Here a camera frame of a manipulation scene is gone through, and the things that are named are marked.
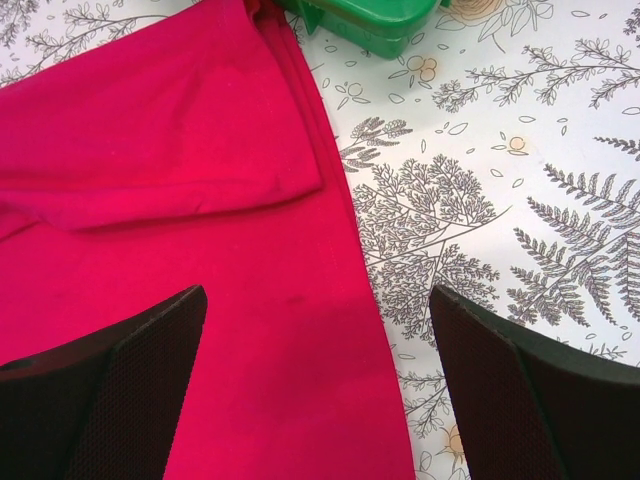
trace table surface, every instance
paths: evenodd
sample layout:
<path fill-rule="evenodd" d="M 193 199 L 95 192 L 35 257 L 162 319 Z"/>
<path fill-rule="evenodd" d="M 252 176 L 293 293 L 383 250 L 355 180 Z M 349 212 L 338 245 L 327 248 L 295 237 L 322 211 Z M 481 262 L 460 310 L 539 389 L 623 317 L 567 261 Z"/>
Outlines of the table surface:
<path fill-rule="evenodd" d="M 191 3 L 3 0 L 0 87 Z M 289 19 L 352 189 L 416 475 L 468 479 L 434 283 L 640 363 L 640 4 L 452 0 L 391 61 Z"/>

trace fabric fold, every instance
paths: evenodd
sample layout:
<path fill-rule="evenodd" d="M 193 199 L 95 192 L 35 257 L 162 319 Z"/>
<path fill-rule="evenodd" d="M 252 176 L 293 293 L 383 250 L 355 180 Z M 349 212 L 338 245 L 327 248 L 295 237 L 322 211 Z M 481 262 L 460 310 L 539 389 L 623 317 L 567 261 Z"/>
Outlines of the fabric fold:
<path fill-rule="evenodd" d="M 319 188 L 282 73 L 231 11 L 204 2 L 1 90 L 3 210 L 72 230 Z M 202 17 L 210 27 L 191 28 Z M 0 216 L 0 232 L 15 228 Z"/>
<path fill-rule="evenodd" d="M 201 43 L 188 39 L 209 36 L 204 58 L 227 73 L 233 65 L 231 83 L 250 87 L 262 107 L 219 116 L 199 98 L 190 105 L 200 115 L 179 135 L 171 112 L 191 111 L 186 105 L 196 93 L 182 89 L 186 80 L 176 80 L 166 87 L 164 98 L 171 101 L 160 102 L 162 108 L 157 95 L 141 102 L 137 95 L 145 88 L 139 82 L 164 57 L 160 49 L 157 61 L 140 56 L 123 73 L 118 54 L 173 38 L 181 49 L 173 52 L 176 64 L 192 71 L 206 61 Z M 0 91 L 0 130 L 12 126 L 16 132 L 15 125 L 27 122 L 23 104 L 34 118 L 60 109 L 66 113 L 58 119 L 71 121 L 47 137 L 47 151 L 66 157 L 49 158 L 44 149 L 24 146 L 19 135 L 1 134 L 11 157 L 0 159 L 0 225 L 5 222 L 13 233 L 0 242 L 0 363 L 200 284 L 209 310 L 166 480 L 413 480 L 396 372 L 340 156 L 282 11 L 266 0 L 203 0 L 116 45 L 51 69 L 51 82 L 36 81 L 46 78 L 45 71 Z M 257 70 L 243 63 L 253 61 L 253 54 L 240 60 L 250 50 Z M 110 79 L 126 85 L 136 78 L 113 98 L 127 105 L 124 113 L 91 100 L 98 92 L 83 83 L 85 71 L 95 72 L 104 89 L 111 88 Z M 206 77 L 199 91 L 231 78 L 216 75 Z M 56 83 L 62 78 L 64 88 Z M 58 97 L 47 100 L 54 86 Z M 212 94 L 211 102 L 229 92 Z M 44 102 L 42 110 L 32 98 Z M 155 105 L 154 115 L 148 105 Z M 140 135 L 129 136 L 117 122 L 144 116 L 153 127 Z M 95 141 L 91 148 L 88 140 L 77 142 L 76 118 L 88 129 L 94 121 L 106 125 L 110 135 L 124 139 L 118 154 L 104 143 L 106 133 L 87 137 Z M 245 136 L 238 140 L 240 131 Z M 237 141 L 230 143 L 230 136 Z M 251 143 L 255 138 L 258 145 Z M 190 147 L 167 147 L 178 144 Z M 21 163 L 23 147 L 29 155 Z M 145 175 L 150 171 L 158 175 L 153 184 Z M 215 190 L 216 181 L 238 172 L 244 183 L 234 183 L 228 198 Z M 213 193 L 194 215 L 201 201 L 191 189 L 197 182 Z M 274 183 L 281 185 L 279 193 L 261 193 L 275 192 Z M 183 185 L 190 187 L 164 195 Z M 111 196 L 87 195 L 102 191 Z M 65 199 L 69 192 L 84 203 Z M 141 197 L 131 205 L 123 192 Z M 148 221 L 156 214 L 162 218 Z M 106 228 L 78 230 L 97 225 Z"/>

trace plant drawing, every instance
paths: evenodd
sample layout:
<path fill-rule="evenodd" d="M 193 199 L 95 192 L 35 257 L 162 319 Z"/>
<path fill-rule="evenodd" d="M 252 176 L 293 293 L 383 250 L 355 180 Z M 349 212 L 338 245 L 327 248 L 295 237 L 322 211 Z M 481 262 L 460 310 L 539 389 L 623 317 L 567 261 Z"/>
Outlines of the plant drawing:
<path fill-rule="evenodd" d="M 531 209 L 561 239 L 550 243 L 514 229 L 539 269 L 511 267 L 525 288 L 507 290 L 514 302 L 509 318 L 520 324 L 543 318 L 557 325 L 566 315 L 588 326 L 584 316 L 588 295 L 602 316 L 615 324 L 609 300 L 615 283 L 631 316 L 640 320 L 640 190 L 632 194 L 637 180 L 614 189 L 615 174 L 600 182 L 598 173 L 589 178 L 584 173 L 565 174 L 550 164 L 544 170 L 551 182 L 582 200 L 588 211 L 561 210 L 529 197 Z"/>

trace black mesh surface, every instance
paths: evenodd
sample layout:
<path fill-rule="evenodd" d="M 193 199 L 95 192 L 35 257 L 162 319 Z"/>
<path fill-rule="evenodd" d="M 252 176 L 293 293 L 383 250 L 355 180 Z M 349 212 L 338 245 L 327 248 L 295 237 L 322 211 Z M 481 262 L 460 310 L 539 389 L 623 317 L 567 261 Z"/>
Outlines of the black mesh surface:
<path fill-rule="evenodd" d="M 430 306 L 473 480 L 640 479 L 640 369 L 563 345 L 443 287 Z"/>
<path fill-rule="evenodd" d="M 15 409 L 2 410 L 13 420 L 11 428 L 0 426 L 0 446 L 24 432 L 10 447 L 13 459 L 0 456 L 0 478 L 161 479 L 206 304 L 202 288 L 193 287 L 132 319 L 17 362 L 30 366 L 0 369 L 0 406 Z M 38 410 L 43 406 L 44 413 Z"/>
<path fill-rule="evenodd" d="M 516 349 L 438 289 L 430 308 L 471 478 L 564 478 Z"/>

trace magenta cloth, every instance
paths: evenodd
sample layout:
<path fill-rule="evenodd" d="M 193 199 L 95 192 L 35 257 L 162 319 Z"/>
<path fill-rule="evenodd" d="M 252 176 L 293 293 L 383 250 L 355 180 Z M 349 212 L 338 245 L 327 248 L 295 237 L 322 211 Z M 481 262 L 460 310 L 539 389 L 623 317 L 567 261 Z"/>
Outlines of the magenta cloth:
<path fill-rule="evenodd" d="M 246 3 L 0 90 L 0 363 L 202 284 L 166 479 L 413 479 L 321 99 L 282 12 Z"/>

